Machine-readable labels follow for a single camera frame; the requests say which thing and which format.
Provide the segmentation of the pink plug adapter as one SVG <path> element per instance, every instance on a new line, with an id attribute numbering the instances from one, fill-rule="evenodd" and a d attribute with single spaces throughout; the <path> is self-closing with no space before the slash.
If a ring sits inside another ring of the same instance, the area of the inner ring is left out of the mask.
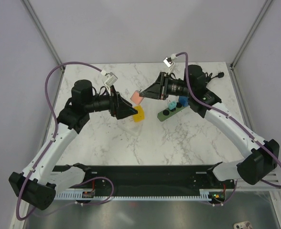
<path id="1" fill-rule="evenodd" d="M 140 91 L 138 90 L 136 90 L 130 98 L 130 100 L 136 105 L 140 105 L 143 99 L 144 98 L 140 96 Z"/>

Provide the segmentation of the yellow plug adapter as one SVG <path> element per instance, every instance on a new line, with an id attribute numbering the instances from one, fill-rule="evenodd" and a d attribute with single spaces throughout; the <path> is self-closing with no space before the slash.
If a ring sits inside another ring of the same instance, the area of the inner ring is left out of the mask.
<path id="1" fill-rule="evenodd" d="M 145 119 L 145 112 L 142 106 L 137 105 L 134 107 L 134 109 L 137 110 L 137 113 L 132 116 L 133 121 L 136 123 L 143 121 Z"/>

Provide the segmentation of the teal USB plug adapter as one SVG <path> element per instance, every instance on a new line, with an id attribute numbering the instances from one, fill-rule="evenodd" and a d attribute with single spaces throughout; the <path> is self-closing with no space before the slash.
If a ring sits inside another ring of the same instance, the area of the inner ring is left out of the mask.
<path id="1" fill-rule="evenodd" d="M 176 101 L 172 101 L 168 104 L 168 109 L 173 112 L 176 110 L 176 106 L 177 106 L 177 102 Z"/>

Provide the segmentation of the blue cube socket adapter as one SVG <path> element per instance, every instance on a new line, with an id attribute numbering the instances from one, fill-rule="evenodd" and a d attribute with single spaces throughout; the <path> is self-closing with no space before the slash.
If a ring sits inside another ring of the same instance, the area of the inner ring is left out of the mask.
<path id="1" fill-rule="evenodd" d="M 189 106 L 189 104 L 188 104 L 188 97 L 179 96 L 178 102 L 179 102 L 183 107 Z"/>

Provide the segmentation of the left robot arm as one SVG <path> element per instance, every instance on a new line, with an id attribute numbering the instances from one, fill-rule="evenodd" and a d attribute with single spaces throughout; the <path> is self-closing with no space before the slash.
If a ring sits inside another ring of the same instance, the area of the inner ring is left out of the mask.
<path id="1" fill-rule="evenodd" d="M 77 184 L 81 187 L 92 184 L 92 175 L 80 163 L 57 175 L 52 175 L 52 171 L 65 149 L 90 120 L 90 113 L 101 111 L 109 111 L 118 120 L 138 112 L 113 86 L 107 95 L 93 95 L 93 86 L 89 80 L 75 82 L 71 97 L 55 120 L 55 132 L 50 140 L 22 172 L 13 172 L 9 177 L 18 202 L 25 201 L 45 210 L 57 194 Z"/>

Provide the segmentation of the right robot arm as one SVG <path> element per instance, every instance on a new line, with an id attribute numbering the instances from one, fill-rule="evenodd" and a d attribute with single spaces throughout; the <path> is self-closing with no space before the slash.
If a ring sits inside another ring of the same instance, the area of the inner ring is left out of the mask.
<path id="1" fill-rule="evenodd" d="M 208 74 L 199 65 L 191 64 L 182 80 L 165 72 L 159 73 L 156 81 L 141 91 L 140 96 L 156 100 L 165 100 L 170 95 L 186 97 L 194 112 L 216 126 L 237 147 L 243 159 L 212 166 L 206 176 L 210 187 L 219 187 L 230 179 L 243 179 L 255 185 L 277 167 L 280 145 L 235 121 L 221 99 L 207 88 L 207 81 Z"/>

